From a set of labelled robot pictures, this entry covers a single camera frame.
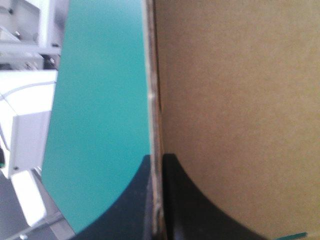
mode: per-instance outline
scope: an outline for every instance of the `brown cardboard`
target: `brown cardboard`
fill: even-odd
[[[259,234],[320,231],[320,1],[155,10],[164,151]]]

